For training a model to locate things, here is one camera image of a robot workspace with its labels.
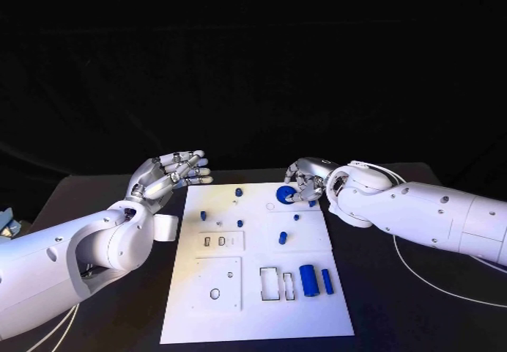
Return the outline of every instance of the robotic hand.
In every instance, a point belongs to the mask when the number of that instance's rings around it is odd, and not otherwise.
[[[42,325],[137,269],[153,240],[175,241],[177,217],[156,212],[175,189],[212,182],[203,156],[198,150],[149,159],[126,200],[0,245],[0,340]],[[92,265],[91,275],[81,275],[78,262]]]
[[[330,212],[350,225],[373,224],[409,241],[507,265],[506,202],[406,183],[389,169],[360,161],[340,166],[301,158],[288,167],[285,183],[294,174],[301,192],[288,202],[319,199],[326,192]]]

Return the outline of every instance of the blue knob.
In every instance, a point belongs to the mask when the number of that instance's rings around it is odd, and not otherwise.
[[[285,241],[287,241],[287,232],[283,232],[283,233],[280,233],[278,243],[285,244]]]

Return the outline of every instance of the black background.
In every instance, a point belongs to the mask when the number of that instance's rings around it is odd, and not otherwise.
[[[67,175],[195,149],[213,169],[424,161],[447,186],[507,198],[502,2],[67,2],[3,5],[0,25],[19,219]]]

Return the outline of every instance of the black table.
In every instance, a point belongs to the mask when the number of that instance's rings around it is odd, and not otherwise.
[[[438,184],[425,164],[388,166],[408,181]],[[284,179],[284,169],[215,172],[215,183]],[[95,213],[123,198],[128,175],[64,179],[33,223],[33,231]],[[162,213],[183,216],[186,189]],[[159,345],[177,243],[156,243],[146,264],[81,303],[59,351],[506,351],[507,309],[448,296],[406,270],[393,239],[376,228],[349,226],[327,212],[334,260],[355,337]],[[470,257],[398,240],[415,271],[441,288],[507,304],[507,275]],[[0,342],[0,351],[26,351],[62,317]],[[39,351],[51,351],[64,328]]]

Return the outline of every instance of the white robotic arm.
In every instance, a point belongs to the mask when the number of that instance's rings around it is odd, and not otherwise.
[[[409,241],[507,265],[507,202],[425,183],[393,186],[388,175],[395,180],[398,175],[359,161],[339,166],[301,158],[287,182],[294,174],[303,190],[287,201],[314,200],[326,192],[330,212],[350,225],[373,224]]]
[[[0,340],[42,325],[137,269],[153,240],[175,241],[177,217],[156,214],[173,189],[211,183],[205,152],[149,159],[126,200],[0,245]],[[81,276],[78,261],[94,266]]]

